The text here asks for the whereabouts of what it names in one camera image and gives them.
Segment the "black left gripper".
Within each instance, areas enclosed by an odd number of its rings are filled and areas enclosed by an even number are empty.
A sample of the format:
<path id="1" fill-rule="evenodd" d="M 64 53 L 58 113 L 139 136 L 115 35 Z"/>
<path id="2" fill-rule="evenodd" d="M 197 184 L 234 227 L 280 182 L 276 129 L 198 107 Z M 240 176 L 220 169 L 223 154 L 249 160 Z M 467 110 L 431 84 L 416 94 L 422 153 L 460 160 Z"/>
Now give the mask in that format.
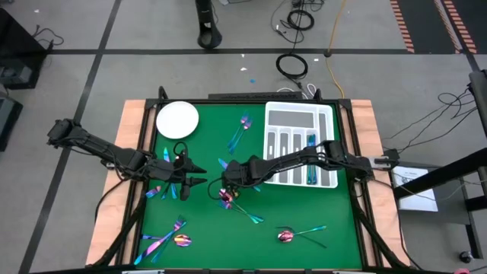
<path id="1" fill-rule="evenodd" d="M 188 178 L 188 173 L 206 174 L 207 170 L 199 167 L 190 160 L 188 151 L 176 153 L 174 161 L 154 159 L 151 161 L 151 178 L 165 182 L 161 187 L 161 199 L 170 194 L 174 199 L 186 201 L 190 195 L 190 187 L 206 183 L 205 178 Z"/>

